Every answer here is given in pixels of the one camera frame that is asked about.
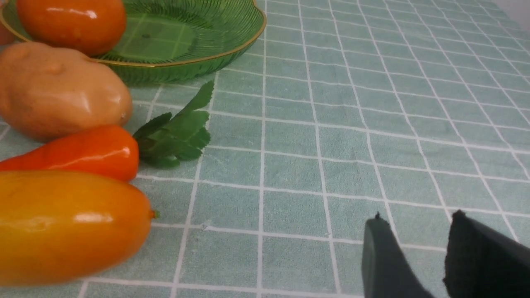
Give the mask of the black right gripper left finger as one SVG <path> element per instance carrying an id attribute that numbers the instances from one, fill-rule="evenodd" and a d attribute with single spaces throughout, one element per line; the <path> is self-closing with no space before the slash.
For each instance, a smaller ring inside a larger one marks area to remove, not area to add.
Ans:
<path id="1" fill-rule="evenodd" d="M 361 274 L 366 298 L 433 297 L 414 274 L 380 213 L 365 222 Z"/>

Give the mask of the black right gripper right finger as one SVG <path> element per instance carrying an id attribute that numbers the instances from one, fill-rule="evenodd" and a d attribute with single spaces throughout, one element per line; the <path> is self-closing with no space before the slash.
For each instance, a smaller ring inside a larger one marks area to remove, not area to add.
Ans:
<path id="1" fill-rule="evenodd" d="M 528 298 L 529 248 L 456 211 L 443 283 L 451 298 Z"/>

